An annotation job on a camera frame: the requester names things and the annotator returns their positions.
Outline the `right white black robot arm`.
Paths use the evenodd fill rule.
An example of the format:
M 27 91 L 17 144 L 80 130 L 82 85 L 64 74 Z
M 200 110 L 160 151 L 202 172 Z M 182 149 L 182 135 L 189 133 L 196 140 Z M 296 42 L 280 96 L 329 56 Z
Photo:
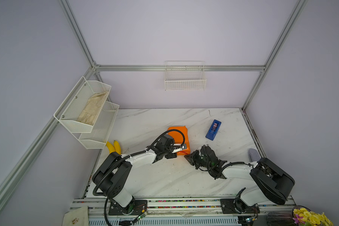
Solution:
M 205 168 L 215 180 L 244 179 L 255 183 L 252 187 L 243 187 L 234 198 L 237 213 L 245 213 L 261 202 L 284 205 L 295 185 L 295 180 L 288 173 L 267 158 L 251 163 L 226 162 L 220 160 L 209 146 L 202 146 L 184 158 L 197 170 Z

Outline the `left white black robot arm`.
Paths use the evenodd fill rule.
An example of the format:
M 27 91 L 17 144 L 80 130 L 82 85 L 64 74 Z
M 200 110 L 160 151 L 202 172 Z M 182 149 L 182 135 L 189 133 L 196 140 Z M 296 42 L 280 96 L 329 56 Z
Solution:
M 92 194 L 104 196 L 124 209 L 129 208 L 135 201 L 134 197 L 124 188 L 130 172 L 136 167 L 156 163 L 164 157 L 176 158 L 177 151 L 182 150 L 186 141 L 185 136 L 180 132 L 182 142 L 176 145 L 174 138 L 169 135 L 170 132 L 176 131 L 164 132 L 142 151 L 128 155 L 117 152 L 109 154 L 92 177 L 92 182 L 95 185 Z

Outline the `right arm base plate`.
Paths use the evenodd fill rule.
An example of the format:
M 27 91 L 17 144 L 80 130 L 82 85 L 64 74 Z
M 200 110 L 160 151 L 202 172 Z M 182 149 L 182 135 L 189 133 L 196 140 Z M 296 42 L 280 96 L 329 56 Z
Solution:
M 260 210 L 254 204 L 247 206 L 240 199 L 220 199 L 220 206 L 223 214 L 255 214 L 257 215 Z

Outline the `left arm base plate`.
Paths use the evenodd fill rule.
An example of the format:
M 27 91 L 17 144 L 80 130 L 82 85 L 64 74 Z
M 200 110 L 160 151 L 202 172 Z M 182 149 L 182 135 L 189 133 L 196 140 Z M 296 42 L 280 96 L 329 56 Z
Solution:
M 113 202 L 106 208 L 106 212 L 109 216 L 137 216 L 147 210 L 147 205 L 147 200 L 133 200 L 127 207 L 122 207 L 117 202 Z

